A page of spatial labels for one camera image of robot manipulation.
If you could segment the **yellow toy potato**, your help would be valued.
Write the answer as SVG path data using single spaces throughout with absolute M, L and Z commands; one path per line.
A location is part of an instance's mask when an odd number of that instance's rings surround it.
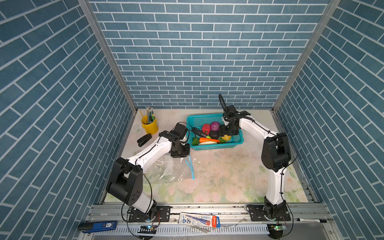
M 231 137 L 231 136 L 228 136 L 228 135 L 224 135 L 224 136 L 222 136 L 222 139 L 223 139 L 224 141 L 230 141 L 230 140 L 232 139 L 232 137 Z

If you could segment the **clear zip top bag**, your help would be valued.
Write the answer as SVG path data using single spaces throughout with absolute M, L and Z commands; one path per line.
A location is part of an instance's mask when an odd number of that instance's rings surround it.
M 166 154 L 146 170 L 143 179 L 144 184 L 166 184 L 194 180 L 192 159 L 190 156 L 172 158 L 170 154 Z

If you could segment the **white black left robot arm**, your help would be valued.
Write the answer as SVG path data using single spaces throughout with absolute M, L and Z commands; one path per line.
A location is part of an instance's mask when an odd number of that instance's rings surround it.
M 138 154 L 115 160 L 106 185 L 107 193 L 140 211 L 146 220 L 152 220 L 157 214 L 157 202 L 153 197 L 153 189 L 150 189 L 149 196 L 143 193 L 144 181 L 149 180 L 145 172 L 163 155 L 187 157 L 190 153 L 190 145 L 184 140 L 187 134 L 186 129 L 163 131 Z

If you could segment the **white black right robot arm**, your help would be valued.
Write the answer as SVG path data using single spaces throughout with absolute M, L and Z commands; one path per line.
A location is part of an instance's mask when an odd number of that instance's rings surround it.
M 220 130 L 224 134 L 231 135 L 243 130 L 263 142 L 261 160 L 264 167 L 268 169 L 264 215 L 270 220 L 279 218 L 288 209 L 284 199 L 284 177 L 292 154 L 287 134 L 268 129 L 246 111 L 225 112 L 223 120 L 226 123 L 220 127 Z

